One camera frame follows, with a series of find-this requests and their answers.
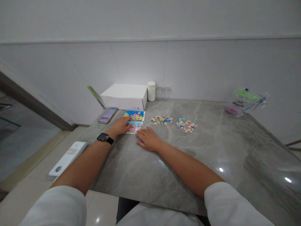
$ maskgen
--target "plastic bag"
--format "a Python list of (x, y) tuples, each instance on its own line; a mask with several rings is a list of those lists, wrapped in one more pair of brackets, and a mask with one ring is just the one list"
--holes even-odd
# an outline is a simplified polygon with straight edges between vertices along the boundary
[(229, 103), (225, 111), (235, 118), (242, 116), (244, 113), (254, 111), (257, 107), (264, 108), (267, 104), (268, 94), (258, 94), (250, 91), (248, 88), (240, 88), (235, 91), (236, 100)]

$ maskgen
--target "white sleeve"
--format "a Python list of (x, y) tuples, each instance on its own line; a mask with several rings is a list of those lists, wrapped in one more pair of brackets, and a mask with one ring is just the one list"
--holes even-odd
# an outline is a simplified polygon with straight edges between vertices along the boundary
[(47, 190), (29, 210), (20, 226), (85, 226), (86, 198), (79, 190), (57, 186)]
[(228, 183), (217, 182), (210, 185), (205, 190), (204, 197), (211, 225), (274, 225)]

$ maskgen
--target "smartwatch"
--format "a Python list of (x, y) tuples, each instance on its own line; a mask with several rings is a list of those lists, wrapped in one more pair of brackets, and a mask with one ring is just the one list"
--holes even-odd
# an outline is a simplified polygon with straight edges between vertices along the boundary
[(108, 142), (109, 144), (113, 144), (113, 143), (114, 143), (114, 140), (113, 140), (111, 137), (109, 137), (109, 135), (106, 134), (106, 133), (101, 133), (101, 134), (98, 136), (97, 140), (102, 141), (102, 142), (106, 141), (106, 142)]

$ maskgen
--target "gray marble table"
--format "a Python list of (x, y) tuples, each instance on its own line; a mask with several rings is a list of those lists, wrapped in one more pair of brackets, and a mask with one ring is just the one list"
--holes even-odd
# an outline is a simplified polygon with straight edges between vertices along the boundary
[[(145, 110), (143, 128), (151, 126), (162, 140), (206, 164), (275, 225), (301, 225), (301, 161), (252, 116), (232, 118), (223, 103), (187, 100), (148, 102)], [(107, 125), (95, 120), (80, 140), (92, 144), (124, 113), (118, 110)], [(149, 118), (156, 115), (173, 121), (152, 126)], [(178, 129), (182, 117), (198, 125), (193, 133)], [(204, 202), (137, 140), (130, 134), (116, 139), (91, 189), (206, 215)]]

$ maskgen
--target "glass jar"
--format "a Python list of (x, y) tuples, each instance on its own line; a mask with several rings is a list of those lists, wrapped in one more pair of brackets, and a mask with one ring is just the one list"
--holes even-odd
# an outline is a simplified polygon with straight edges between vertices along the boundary
[(164, 88), (164, 101), (168, 101), (169, 99), (169, 93), (170, 93), (170, 88), (169, 87), (165, 87)]
[(161, 101), (163, 98), (163, 88), (162, 87), (157, 87), (157, 93), (156, 93), (156, 100)]

